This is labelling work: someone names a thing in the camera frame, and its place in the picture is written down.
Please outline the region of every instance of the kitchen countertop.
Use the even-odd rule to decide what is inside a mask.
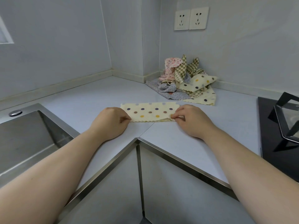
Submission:
[[[214,89],[215,106],[199,105],[222,130],[260,155],[260,131],[257,97]],[[18,105],[0,112],[1,115],[40,103],[79,133],[88,129],[105,107],[120,107],[121,103],[170,101],[147,85],[114,76]],[[228,183],[215,156],[200,139],[185,134],[175,122],[130,123],[119,137],[101,145],[89,163],[78,188],[89,180],[134,138],[141,137],[182,160]]]

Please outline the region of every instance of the pile of cloths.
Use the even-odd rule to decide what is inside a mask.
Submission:
[[[207,75],[198,65],[198,58],[187,64],[186,55],[181,59],[167,58],[163,75],[146,81],[146,85],[167,99],[214,105],[216,94],[211,83],[215,82],[217,77]]]

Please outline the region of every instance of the stainless steel sink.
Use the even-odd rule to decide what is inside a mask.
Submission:
[[[79,135],[41,104],[21,111],[0,116],[0,187]]]

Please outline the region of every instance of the finger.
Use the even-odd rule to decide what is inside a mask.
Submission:
[[[116,109],[118,111],[119,117],[121,119],[129,119],[132,120],[131,117],[128,115],[128,113],[126,113],[124,110],[120,109]]]
[[[186,110],[180,110],[178,112],[175,112],[174,114],[171,115],[172,119],[175,119],[179,116],[185,116]]]
[[[126,119],[120,123],[121,132],[125,131],[125,129],[127,128],[129,123],[130,123],[130,120],[128,120],[128,119]]]
[[[182,106],[180,106],[180,107],[176,110],[176,112],[178,112],[178,111],[180,111],[180,110],[183,110],[183,109],[190,108],[191,106],[193,106],[193,105],[182,105]]]
[[[176,118],[176,122],[178,123],[178,125],[179,125],[182,129],[185,128],[185,124],[186,124],[186,122],[185,122],[184,120],[182,120],[180,117],[177,117],[177,118]]]

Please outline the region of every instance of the wall outlet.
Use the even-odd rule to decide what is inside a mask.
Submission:
[[[190,21],[190,9],[176,11],[174,18],[174,30],[188,30]]]
[[[209,7],[191,9],[189,30],[205,29],[208,14]]]

